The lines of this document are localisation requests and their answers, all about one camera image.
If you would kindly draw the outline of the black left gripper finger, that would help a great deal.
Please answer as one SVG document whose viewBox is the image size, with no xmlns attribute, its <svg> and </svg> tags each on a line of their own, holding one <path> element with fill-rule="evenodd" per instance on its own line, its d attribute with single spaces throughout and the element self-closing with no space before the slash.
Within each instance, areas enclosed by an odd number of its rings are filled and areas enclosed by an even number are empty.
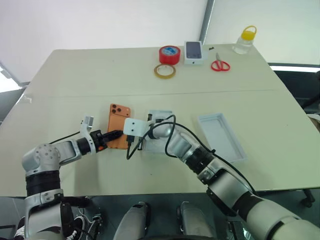
<svg viewBox="0 0 320 240">
<path fill-rule="evenodd" d="M 122 130 L 113 130 L 101 135 L 102 139 L 118 139 L 123 135 Z"/>
<path fill-rule="evenodd" d="M 121 137 L 118 137 L 117 139 L 114 137 L 104 137 L 102 141 L 107 147 L 121 147 L 123 143 Z"/>
</svg>

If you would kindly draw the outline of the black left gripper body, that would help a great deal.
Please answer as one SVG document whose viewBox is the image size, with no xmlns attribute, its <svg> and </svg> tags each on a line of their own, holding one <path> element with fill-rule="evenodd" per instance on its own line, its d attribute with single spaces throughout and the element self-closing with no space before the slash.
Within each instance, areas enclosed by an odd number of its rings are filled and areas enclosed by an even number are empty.
<svg viewBox="0 0 320 240">
<path fill-rule="evenodd" d="M 92 131 L 89 135 L 91 136 L 91 138 L 93 140 L 95 150 L 97 152 L 100 152 L 105 149 L 105 143 L 103 141 L 103 135 L 102 135 L 101 130 Z"/>
</svg>

